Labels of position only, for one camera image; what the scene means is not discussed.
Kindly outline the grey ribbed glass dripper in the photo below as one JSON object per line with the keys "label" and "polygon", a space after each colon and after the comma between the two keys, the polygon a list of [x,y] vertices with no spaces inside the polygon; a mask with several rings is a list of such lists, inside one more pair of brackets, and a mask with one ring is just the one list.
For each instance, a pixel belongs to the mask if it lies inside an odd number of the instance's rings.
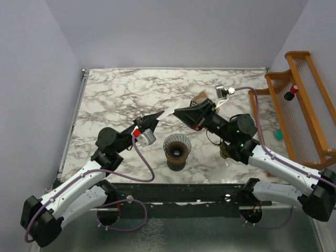
{"label": "grey ribbed glass dripper", "polygon": [[169,135],[163,142],[163,150],[166,153],[190,154],[192,144],[187,136],[176,133]]}

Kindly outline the green glass dripper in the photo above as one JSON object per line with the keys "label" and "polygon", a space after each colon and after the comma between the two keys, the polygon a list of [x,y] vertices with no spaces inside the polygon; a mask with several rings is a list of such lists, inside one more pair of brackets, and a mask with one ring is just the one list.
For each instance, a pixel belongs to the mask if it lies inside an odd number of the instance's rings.
{"label": "green glass dripper", "polygon": [[234,159],[236,157],[236,153],[233,147],[226,144],[225,142],[220,144],[220,155],[224,159],[227,158]]}

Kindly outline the round wooden dripper base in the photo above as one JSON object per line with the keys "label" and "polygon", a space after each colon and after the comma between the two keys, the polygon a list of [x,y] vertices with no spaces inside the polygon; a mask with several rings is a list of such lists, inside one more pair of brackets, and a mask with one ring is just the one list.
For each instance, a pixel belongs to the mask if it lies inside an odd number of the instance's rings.
{"label": "round wooden dripper base", "polygon": [[175,165],[186,162],[188,158],[188,154],[175,155],[174,153],[166,153],[165,156],[168,162],[175,164]]}

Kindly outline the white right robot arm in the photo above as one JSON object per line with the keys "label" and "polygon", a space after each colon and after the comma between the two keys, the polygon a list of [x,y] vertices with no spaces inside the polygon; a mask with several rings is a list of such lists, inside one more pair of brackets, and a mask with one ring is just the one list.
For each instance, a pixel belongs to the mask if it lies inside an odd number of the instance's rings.
{"label": "white right robot arm", "polygon": [[254,139],[257,127],[249,114],[226,120],[216,113],[216,104],[210,99],[176,109],[173,114],[195,131],[206,128],[220,137],[229,158],[263,169],[294,186],[300,193],[299,205],[307,215],[322,222],[330,219],[335,207],[335,172],[312,169],[265,147]]}

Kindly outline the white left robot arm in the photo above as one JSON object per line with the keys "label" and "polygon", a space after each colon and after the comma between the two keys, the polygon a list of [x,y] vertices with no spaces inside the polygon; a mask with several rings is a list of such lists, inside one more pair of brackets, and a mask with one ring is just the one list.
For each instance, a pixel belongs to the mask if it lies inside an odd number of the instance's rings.
{"label": "white left robot arm", "polygon": [[46,247],[64,227],[88,210],[119,204],[106,177],[113,174],[135,180],[116,172],[123,162],[120,153],[131,146],[137,151],[137,143],[151,145],[156,140],[154,131],[163,113],[138,117],[121,132],[111,127],[101,129],[95,143],[96,151],[78,172],[43,196],[31,196],[25,200],[20,220],[26,231],[25,242],[36,242],[39,247]]}

